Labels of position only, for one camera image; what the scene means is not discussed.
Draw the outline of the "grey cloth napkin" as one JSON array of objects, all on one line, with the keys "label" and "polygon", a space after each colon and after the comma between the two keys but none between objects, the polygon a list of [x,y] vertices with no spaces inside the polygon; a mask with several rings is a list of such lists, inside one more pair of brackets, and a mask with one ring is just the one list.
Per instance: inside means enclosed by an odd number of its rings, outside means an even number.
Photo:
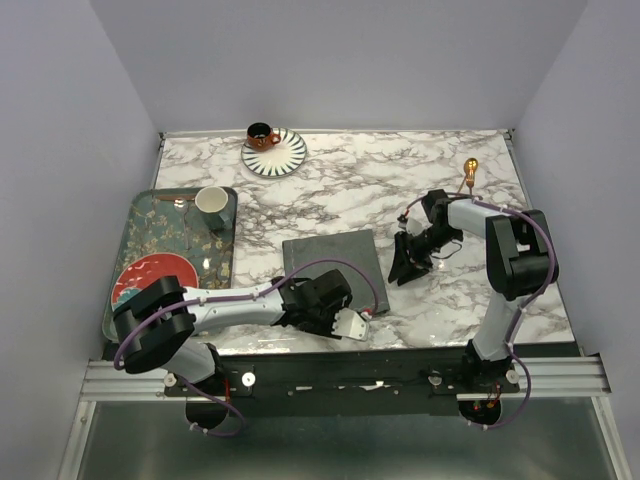
[{"label": "grey cloth napkin", "polygon": [[322,263],[305,268],[299,276],[317,278],[329,270],[338,269],[351,287],[353,296],[351,308],[372,310],[373,291],[364,277],[354,270],[356,267],[375,287],[378,298],[376,314],[382,315],[390,310],[371,229],[284,240],[282,253],[287,274],[317,260],[322,260]]}]

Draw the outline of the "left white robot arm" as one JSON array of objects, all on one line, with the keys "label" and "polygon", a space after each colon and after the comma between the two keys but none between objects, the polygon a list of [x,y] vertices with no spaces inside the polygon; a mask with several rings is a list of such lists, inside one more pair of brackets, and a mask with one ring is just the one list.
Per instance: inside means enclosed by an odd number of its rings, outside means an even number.
[{"label": "left white robot arm", "polygon": [[240,325],[291,326],[329,338],[363,340],[368,324],[350,308],[349,283],[336,269],[315,278],[278,277],[243,289],[184,287],[162,277],[115,309],[119,348],[114,367],[129,374],[157,368],[187,379],[201,395],[222,380],[213,349],[194,339],[204,331]]}]

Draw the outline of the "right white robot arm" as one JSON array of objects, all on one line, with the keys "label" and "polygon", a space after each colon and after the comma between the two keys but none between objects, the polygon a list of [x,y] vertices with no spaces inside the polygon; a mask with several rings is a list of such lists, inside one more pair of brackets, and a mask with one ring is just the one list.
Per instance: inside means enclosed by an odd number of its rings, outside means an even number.
[{"label": "right white robot arm", "polygon": [[513,339],[523,312],[556,282],[559,266],[546,217],[498,207],[470,194],[431,190],[418,201],[430,226],[423,229],[408,213],[398,217],[388,281],[402,286],[425,276],[435,255],[466,233],[485,240],[486,272],[493,292],[480,329],[468,343],[460,379],[480,392],[514,359]]}]

